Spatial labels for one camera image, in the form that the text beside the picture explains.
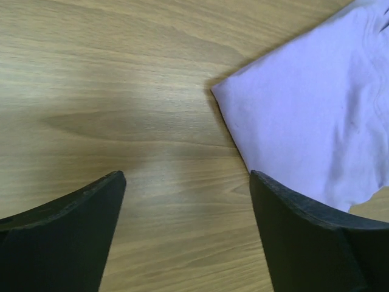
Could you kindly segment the purple t shirt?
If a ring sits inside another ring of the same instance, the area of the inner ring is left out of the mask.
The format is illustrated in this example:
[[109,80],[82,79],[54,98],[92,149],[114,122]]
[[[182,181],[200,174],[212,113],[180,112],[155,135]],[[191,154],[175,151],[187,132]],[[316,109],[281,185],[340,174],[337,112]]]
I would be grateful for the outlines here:
[[388,186],[388,2],[354,1],[212,87],[248,170],[342,211]]

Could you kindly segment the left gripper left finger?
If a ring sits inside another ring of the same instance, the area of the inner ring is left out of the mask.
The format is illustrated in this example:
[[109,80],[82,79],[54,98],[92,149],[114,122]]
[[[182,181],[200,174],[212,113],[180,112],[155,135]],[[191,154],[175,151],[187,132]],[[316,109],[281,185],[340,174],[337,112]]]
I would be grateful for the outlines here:
[[1,219],[1,291],[98,291],[125,189],[111,172]]

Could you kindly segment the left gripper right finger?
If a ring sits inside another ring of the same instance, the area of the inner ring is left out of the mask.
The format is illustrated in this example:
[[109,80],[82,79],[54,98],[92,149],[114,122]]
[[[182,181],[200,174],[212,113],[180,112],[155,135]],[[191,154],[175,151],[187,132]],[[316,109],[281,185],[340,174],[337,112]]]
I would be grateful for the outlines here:
[[388,290],[388,223],[329,207],[258,171],[250,195],[275,291]]

